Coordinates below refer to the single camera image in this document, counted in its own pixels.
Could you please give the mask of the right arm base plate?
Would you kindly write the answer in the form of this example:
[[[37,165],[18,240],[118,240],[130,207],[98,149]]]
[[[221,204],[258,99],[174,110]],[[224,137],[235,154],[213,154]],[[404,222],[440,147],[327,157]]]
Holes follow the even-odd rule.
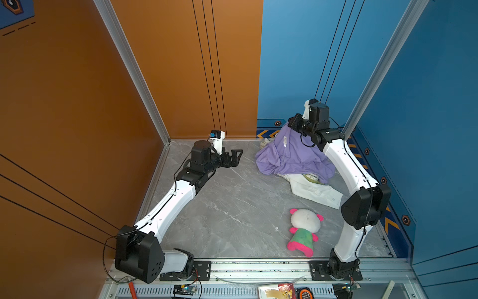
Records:
[[[340,260],[312,260],[309,261],[309,270],[314,281],[361,281],[362,272],[359,268],[360,259],[353,262],[341,262]]]

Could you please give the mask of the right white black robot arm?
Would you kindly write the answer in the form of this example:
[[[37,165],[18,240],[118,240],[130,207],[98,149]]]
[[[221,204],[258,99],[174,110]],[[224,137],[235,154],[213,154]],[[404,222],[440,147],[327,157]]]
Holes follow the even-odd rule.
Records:
[[[391,189],[368,174],[349,148],[345,135],[330,127],[326,104],[311,99],[304,107],[304,114],[291,117],[288,126],[302,137],[311,138],[336,167],[351,195],[341,206],[345,224],[340,239],[328,263],[316,270],[333,280],[361,280],[358,253],[367,234],[384,218]]]

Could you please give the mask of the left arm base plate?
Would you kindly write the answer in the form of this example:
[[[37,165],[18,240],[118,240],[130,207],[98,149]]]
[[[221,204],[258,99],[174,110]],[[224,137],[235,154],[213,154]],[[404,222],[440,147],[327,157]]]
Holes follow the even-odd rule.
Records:
[[[188,262],[181,272],[169,272],[159,276],[160,281],[209,281],[211,273],[210,260],[193,260]]]

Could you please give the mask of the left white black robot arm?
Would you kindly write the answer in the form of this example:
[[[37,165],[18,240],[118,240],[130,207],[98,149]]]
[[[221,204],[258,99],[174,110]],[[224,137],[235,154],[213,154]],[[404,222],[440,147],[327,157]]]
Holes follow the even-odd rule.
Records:
[[[219,138],[196,141],[173,174],[173,185],[164,198],[133,226],[124,225],[112,237],[116,241],[115,269],[130,279],[108,278],[116,284],[135,280],[150,284],[167,274],[181,280],[190,278],[194,273],[193,254],[178,248],[163,250],[161,242],[175,218],[216,171],[237,167],[242,155],[242,149],[227,151]]]

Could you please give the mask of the purple cloth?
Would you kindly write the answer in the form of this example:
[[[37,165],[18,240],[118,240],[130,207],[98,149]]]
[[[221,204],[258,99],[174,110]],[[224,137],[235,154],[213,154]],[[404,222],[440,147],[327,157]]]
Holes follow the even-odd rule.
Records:
[[[255,155],[255,159],[263,174],[313,174],[321,184],[327,184],[336,172],[333,163],[311,138],[295,132],[288,124]]]

